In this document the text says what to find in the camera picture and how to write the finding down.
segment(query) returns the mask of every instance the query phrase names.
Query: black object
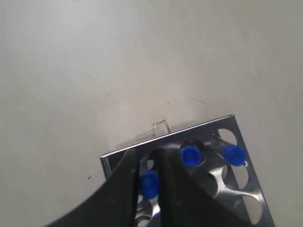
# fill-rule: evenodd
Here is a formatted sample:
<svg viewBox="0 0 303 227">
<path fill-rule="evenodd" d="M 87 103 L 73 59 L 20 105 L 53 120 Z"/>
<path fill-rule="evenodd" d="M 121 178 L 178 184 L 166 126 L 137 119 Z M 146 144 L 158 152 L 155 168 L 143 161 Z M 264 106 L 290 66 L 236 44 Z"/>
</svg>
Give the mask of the black object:
<svg viewBox="0 0 303 227">
<path fill-rule="evenodd" d="M 176 150 L 153 152 L 162 227 L 251 227 L 210 197 L 184 169 Z M 201 177 L 208 180 L 210 174 Z M 110 178 L 83 204 L 47 227 L 134 227 L 139 157 L 128 150 Z"/>
<path fill-rule="evenodd" d="M 139 158 L 129 150 L 90 198 L 47 227 L 134 227 L 138 182 Z"/>
</svg>

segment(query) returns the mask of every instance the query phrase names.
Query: small mark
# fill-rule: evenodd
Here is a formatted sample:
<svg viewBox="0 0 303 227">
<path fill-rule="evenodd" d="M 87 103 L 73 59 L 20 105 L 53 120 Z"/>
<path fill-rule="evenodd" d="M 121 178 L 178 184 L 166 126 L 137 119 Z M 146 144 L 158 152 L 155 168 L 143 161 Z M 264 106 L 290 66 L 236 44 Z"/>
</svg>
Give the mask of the small mark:
<svg viewBox="0 0 303 227">
<path fill-rule="evenodd" d="M 189 98 L 191 98 L 191 99 L 193 99 L 193 100 L 196 100 L 196 101 L 198 101 L 198 102 L 200 102 L 200 103 L 206 104 L 205 102 L 203 102 L 203 101 L 201 101 L 201 100 L 199 100 L 199 99 L 192 98 L 192 97 L 189 97 Z"/>
</svg>

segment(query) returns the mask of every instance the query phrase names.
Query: white table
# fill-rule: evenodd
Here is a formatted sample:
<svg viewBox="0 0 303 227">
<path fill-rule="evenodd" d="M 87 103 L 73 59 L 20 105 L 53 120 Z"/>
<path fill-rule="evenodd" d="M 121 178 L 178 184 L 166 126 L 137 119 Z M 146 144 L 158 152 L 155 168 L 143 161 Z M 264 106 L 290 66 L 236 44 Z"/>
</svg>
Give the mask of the white table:
<svg viewBox="0 0 303 227">
<path fill-rule="evenodd" d="M 74 208 L 104 181 L 99 156 L 153 122 L 233 113 L 276 226 L 301 226 L 302 7 L 0 0 L 0 226 Z"/>
</svg>

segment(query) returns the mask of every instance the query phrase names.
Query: blue tube cap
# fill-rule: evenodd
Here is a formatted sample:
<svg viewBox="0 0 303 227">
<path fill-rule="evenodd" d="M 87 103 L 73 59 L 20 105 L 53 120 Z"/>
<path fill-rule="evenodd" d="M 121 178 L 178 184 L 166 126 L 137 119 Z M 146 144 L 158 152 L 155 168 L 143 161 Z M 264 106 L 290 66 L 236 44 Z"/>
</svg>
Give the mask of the blue tube cap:
<svg viewBox="0 0 303 227">
<path fill-rule="evenodd" d="M 187 146 L 182 149 L 182 161 L 187 166 L 197 166 L 201 163 L 201 151 L 194 146 Z"/>
<path fill-rule="evenodd" d="M 159 190 L 158 175 L 154 172 L 146 172 L 140 176 L 140 192 L 147 199 L 153 199 L 157 196 Z"/>
<path fill-rule="evenodd" d="M 245 150 L 232 144 L 223 147 L 223 157 L 233 166 L 241 166 L 246 161 Z"/>
</svg>

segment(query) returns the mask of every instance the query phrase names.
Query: white surface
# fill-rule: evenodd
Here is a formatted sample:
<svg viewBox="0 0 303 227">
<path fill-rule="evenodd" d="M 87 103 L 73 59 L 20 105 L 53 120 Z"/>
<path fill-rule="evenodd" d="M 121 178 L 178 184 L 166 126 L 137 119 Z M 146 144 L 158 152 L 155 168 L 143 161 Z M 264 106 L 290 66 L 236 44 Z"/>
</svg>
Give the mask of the white surface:
<svg viewBox="0 0 303 227">
<path fill-rule="evenodd" d="M 0 226 L 78 205 L 104 180 L 99 156 L 153 122 L 231 113 L 276 226 L 301 226 L 302 7 L 0 0 Z"/>
</svg>

